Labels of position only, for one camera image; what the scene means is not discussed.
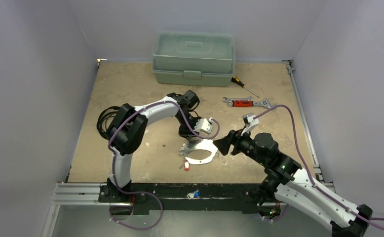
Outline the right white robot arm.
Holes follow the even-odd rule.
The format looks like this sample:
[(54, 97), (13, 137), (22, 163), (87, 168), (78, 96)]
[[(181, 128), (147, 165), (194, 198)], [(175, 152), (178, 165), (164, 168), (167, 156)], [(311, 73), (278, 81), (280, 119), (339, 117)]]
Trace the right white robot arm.
[(372, 209), (344, 200), (314, 180), (300, 163), (279, 150), (271, 134), (251, 138), (241, 130), (232, 130), (213, 144), (223, 155), (242, 153), (264, 167), (267, 176), (252, 192), (260, 204), (273, 199), (285, 202), (322, 224), (334, 237), (362, 237), (366, 233)]

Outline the silver metal key holder plate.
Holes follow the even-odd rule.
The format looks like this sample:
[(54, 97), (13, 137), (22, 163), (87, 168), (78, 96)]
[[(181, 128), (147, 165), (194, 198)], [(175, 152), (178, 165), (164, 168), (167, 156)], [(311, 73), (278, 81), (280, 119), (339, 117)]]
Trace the silver metal key holder plate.
[(212, 140), (198, 139), (186, 141), (180, 148), (179, 155), (191, 165), (202, 165), (210, 163), (217, 152)]

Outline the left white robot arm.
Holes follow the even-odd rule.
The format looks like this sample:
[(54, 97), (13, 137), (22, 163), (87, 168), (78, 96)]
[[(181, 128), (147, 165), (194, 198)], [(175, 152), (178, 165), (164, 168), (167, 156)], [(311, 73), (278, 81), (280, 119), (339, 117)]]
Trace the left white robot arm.
[(108, 148), (113, 153), (112, 174), (109, 176), (111, 196), (118, 202), (126, 201), (130, 190), (130, 168), (133, 153), (142, 143), (146, 128), (162, 119), (175, 117), (179, 122), (178, 134), (185, 139), (199, 135), (194, 127), (201, 120), (191, 112), (200, 99), (188, 90), (185, 94), (170, 93), (150, 104), (133, 107), (123, 104), (107, 129)]

